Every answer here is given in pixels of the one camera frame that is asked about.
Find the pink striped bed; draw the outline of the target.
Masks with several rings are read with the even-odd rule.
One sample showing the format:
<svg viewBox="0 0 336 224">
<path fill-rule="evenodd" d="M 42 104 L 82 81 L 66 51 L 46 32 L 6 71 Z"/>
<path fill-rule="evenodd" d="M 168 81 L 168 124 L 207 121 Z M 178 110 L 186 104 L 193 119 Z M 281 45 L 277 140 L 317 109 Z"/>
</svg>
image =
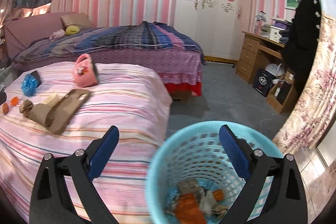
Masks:
<svg viewBox="0 0 336 224">
<path fill-rule="evenodd" d="M 120 223 L 151 223 L 146 205 L 147 169 L 163 143 L 171 96 L 155 71 L 139 65 L 98 64 L 99 83 L 59 135 L 25 118 L 18 106 L 1 115 L 1 188 L 24 221 L 33 184 L 47 153 L 73 154 L 111 126 L 120 140 L 99 178 L 100 197 Z"/>
</svg>

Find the tan pillow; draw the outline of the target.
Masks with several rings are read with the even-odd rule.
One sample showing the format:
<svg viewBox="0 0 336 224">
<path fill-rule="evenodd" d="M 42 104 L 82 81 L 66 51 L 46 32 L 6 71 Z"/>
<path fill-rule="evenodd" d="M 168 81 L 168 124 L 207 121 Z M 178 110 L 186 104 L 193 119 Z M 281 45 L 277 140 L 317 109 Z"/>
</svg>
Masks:
<svg viewBox="0 0 336 224">
<path fill-rule="evenodd" d="M 69 26 L 76 26 L 80 29 L 93 28 L 93 23 L 88 16 L 81 12 L 79 14 L 67 14 L 60 17 L 65 28 Z"/>
</svg>

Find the orange plastic half shell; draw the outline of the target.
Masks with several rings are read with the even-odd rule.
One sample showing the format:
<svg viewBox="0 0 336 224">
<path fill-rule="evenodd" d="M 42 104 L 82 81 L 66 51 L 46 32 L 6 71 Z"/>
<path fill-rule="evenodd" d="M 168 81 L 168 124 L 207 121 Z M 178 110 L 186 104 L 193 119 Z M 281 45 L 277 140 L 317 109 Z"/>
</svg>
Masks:
<svg viewBox="0 0 336 224">
<path fill-rule="evenodd" d="M 2 105 L 2 112 L 3 112 L 4 115 L 7 115 L 7 113 L 9 112 L 9 106 L 8 106 L 8 104 L 4 103 Z"/>
</svg>

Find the wooden desk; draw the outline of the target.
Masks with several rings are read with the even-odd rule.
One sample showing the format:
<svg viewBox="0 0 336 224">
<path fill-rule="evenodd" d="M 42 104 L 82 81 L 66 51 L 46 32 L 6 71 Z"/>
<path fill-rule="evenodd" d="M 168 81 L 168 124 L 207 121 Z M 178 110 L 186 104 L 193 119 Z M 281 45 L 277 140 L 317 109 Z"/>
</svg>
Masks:
<svg viewBox="0 0 336 224">
<path fill-rule="evenodd" d="M 248 84 L 252 84 L 259 69 L 265 69 L 270 64 L 284 64 L 280 53 L 284 45 L 249 32 L 244 31 L 243 34 L 243 46 L 236 67 L 236 74 Z M 286 80 L 289 83 L 289 88 L 285 89 L 284 100 L 280 102 L 278 97 L 275 96 L 275 94 L 280 94 L 278 89 L 280 83 L 276 83 L 268 92 L 266 102 L 279 114 L 288 114 L 293 110 L 298 95 L 293 86 L 294 79 L 290 80 L 286 75 L 281 75 L 280 80 Z"/>
</svg>

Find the black box under desk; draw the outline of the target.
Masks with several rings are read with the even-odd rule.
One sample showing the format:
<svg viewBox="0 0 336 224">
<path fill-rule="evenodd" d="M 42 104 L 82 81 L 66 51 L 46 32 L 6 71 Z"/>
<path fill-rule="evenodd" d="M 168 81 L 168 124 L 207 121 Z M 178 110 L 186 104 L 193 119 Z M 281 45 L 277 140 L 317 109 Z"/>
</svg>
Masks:
<svg viewBox="0 0 336 224">
<path fill-rule="evenodd" d="M 253 81 L 252 88 L 257 90 L 262 96 L 266 97 L 273 86 L 273 80 L 276 77 L 266 71 L 265 69 L 259 69 Z"/>
</svg>

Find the orange plastic cap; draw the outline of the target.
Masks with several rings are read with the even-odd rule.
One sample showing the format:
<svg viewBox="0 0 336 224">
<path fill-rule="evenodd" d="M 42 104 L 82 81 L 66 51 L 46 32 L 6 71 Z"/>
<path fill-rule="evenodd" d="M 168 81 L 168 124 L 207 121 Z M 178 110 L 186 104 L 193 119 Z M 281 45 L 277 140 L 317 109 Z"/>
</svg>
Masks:
<svg viewBox="0 0 336 224">
<path fill-rule="evenodd" d="M 10 101 L 11 106 L 16 106 L 19 103 L 18 97 L 13 97 Z"/>
</svg>

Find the black phone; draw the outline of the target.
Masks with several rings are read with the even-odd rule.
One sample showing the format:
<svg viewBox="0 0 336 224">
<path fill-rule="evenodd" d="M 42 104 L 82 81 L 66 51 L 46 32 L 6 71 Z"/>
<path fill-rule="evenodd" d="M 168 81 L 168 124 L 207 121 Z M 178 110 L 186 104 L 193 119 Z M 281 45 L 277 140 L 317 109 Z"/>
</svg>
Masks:
<svg viewBox="0 0 336 224">
<path fill-rule="evenodd" d="M 30 75 L 37 81 L 37 87 L 39 87 L 42 83 L 41 76 L 38 71 L 33 71 Z"/>
</svg>

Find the blue crumpled plastic wrap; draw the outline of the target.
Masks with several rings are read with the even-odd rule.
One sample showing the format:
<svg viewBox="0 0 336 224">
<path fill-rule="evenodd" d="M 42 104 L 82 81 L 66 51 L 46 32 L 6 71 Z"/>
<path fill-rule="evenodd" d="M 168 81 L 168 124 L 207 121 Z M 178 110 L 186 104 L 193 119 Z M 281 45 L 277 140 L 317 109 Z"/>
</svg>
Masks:
<svg viewBox="0 0 336 224">
<path fill-rule="evenodd" d="M 21 90 L 25 96 L 32 97 L 36 93 L 39 81 L 31 74 L 25 75 L 21 83 Z"/>
</svg>

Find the white printer on desk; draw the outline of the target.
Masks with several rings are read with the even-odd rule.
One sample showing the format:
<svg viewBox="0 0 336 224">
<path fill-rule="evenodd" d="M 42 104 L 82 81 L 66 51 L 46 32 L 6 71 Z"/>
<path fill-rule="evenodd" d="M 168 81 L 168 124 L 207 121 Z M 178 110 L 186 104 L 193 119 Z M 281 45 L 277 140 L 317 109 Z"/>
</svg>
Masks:
<svg viewBox="0 0 336 224">
<path fill-rule="evenodd" d="M 282 37 L 280 31 L 282 31 L 282 28 L 265 24 L 261 27 L 261 36 L 279 43 Z"/>
</svg>

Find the pink toy handbag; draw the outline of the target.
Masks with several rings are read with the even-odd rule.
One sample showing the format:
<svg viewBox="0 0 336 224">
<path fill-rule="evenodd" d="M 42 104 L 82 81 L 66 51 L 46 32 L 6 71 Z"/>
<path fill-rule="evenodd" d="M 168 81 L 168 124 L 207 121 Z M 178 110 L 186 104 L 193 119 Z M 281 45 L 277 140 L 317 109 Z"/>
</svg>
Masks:
<svg viewBox="0 0 336 224">
<path fill-rule="evenodd" d="M 97 67 L 88 53 L 84 53 L 77 58 L 72 75 L 75 84 L 81 88 L 99 83 Z"/>
</svg>

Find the light blue plastic basket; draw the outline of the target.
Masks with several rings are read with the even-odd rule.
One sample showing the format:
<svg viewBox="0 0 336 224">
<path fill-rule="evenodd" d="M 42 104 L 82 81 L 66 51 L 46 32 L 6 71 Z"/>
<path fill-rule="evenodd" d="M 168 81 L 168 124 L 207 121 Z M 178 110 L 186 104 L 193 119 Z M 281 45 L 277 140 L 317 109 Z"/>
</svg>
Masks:
<svg viewBox="0 0 336 224">
<path fill-rule="evenodd" d="M 219 130 L 224 124 L 252 149 L 260 149 L 271 157 L 283 157 L 270 139 L 242 124 L 207 121 L 178 130 L 159 147 L 147 172 L 146 201 L 152 223 L 178 223 L 165 210 L 178 194 L 177 184 L 190 178 L 206 190 L 223 190 L 222 205 L 227 208 L 233 205 L 245 181 L 235 172 L 219 141 Z"/>
</svg>

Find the brown paper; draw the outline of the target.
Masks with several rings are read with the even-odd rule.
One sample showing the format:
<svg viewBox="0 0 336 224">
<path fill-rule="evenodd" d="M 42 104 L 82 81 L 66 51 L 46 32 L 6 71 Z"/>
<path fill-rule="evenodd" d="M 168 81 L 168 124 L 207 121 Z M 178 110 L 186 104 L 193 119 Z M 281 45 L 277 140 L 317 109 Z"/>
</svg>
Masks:
<svg viewBox="0 0 336 224">
<path fill-rule="evenodd" d="M 52 108 L 49 105 L 39 103 L 33 104 L 30 100 L 24 100 L 19 106 L 19 111 L 25 118 L 28 118 L 43 127 L 50 126 L 52 122 Z"/>
</svg>

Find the yellow plush toy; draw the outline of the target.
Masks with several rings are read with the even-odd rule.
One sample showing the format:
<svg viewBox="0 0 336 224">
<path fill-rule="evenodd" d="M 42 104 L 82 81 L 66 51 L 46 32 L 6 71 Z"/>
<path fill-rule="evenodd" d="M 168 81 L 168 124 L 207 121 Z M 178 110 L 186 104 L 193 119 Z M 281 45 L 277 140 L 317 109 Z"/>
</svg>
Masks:
<svg viewBox="0 0 336 224">
<path fill-rule="evenodd" d="M 65 30 L 65 36 L 76 35 L 79 32 L 80 32 L 80 28 L 78 28 L 78 26 L 70 25 Z"/>
</svg>

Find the floral curtain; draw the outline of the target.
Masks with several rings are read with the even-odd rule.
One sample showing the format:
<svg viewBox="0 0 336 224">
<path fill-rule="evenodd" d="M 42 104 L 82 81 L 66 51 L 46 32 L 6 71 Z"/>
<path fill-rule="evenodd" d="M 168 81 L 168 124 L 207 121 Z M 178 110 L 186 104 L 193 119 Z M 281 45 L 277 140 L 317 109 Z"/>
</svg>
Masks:
<svg viewBox="0 0 336 224">
<path fill-rule="evenodd" d="M 314 147 L 335 114 L 335 18 L 322 13 L 318 47 L 305 87 L 290 116 L 273 138 L 283 153 Z"/>
</svg>

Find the white bag under desk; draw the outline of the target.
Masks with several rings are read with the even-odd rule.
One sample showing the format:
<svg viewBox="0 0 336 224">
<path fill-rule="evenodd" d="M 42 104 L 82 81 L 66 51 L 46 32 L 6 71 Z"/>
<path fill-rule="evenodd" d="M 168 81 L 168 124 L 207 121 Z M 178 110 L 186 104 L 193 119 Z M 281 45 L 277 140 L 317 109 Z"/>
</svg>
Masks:
<svg viewBox="0 0 336 224">
<path fill-rule="evenodd" d="M 275 77 L 281 77 L 285 73 L 284 65 L 282 63 L 268 64 L 265 67 L 265 70 L 269 72 L 270 74 L 274 75 Z"/>
</svg>

